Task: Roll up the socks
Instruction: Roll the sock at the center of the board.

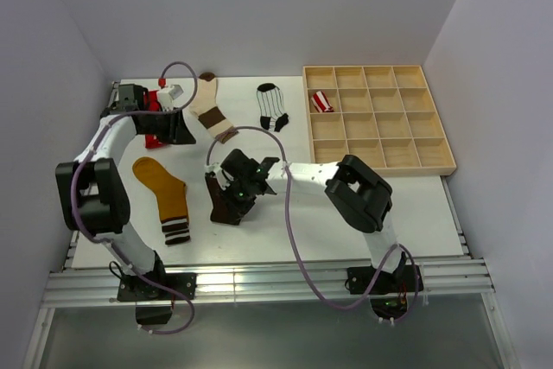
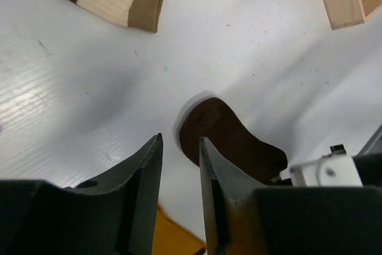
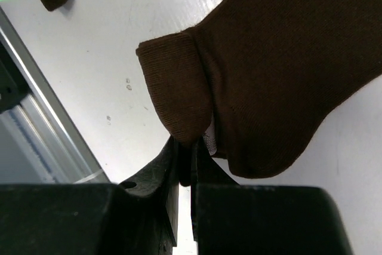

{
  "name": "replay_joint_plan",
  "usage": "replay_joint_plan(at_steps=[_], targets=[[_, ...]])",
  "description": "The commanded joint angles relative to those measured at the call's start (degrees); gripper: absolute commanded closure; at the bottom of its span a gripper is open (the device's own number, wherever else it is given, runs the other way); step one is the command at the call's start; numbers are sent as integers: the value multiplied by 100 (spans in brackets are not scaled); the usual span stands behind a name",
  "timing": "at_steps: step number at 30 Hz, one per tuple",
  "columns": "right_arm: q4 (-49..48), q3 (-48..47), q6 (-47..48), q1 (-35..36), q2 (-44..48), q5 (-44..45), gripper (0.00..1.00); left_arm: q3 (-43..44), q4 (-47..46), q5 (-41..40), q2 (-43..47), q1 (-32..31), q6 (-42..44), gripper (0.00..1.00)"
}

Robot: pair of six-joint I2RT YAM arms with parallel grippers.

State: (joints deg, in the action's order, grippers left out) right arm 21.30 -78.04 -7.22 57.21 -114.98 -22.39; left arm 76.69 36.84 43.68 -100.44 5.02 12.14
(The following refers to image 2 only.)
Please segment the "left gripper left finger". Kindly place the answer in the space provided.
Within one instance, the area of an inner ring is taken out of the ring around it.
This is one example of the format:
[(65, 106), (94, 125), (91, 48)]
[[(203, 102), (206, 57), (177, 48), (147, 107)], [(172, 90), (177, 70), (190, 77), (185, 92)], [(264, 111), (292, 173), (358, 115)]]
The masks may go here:
[(2, 254), (150, 254), (163, 139), (74, 188), (1, 181)]

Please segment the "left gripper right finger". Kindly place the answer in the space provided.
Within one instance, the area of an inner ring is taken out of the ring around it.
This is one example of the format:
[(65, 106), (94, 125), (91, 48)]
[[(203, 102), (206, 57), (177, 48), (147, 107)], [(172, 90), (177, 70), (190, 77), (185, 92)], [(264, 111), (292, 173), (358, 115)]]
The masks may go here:
[(381, 186), (266, 186), (199, 150), (209, 254), (381, 253)]

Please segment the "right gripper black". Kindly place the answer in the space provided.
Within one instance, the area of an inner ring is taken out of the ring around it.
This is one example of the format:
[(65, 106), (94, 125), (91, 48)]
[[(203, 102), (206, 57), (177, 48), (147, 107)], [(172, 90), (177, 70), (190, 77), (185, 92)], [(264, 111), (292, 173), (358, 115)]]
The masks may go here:
[(381, 126), (353, 159), (364, 186), (381, 186)]

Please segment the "dark brown striped sock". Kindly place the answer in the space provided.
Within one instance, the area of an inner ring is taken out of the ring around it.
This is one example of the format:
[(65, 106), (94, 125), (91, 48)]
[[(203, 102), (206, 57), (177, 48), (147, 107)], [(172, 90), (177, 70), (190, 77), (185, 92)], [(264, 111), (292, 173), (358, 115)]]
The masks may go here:
[(198, 103), (178, 132), (183, 153), (195, 165), (199, 165), (202, 137), (208, 138), (227, 160), (259, 182), (269, 183), (288, 166), (284, 151), (252, 135), (219, 98), (211, 97)]

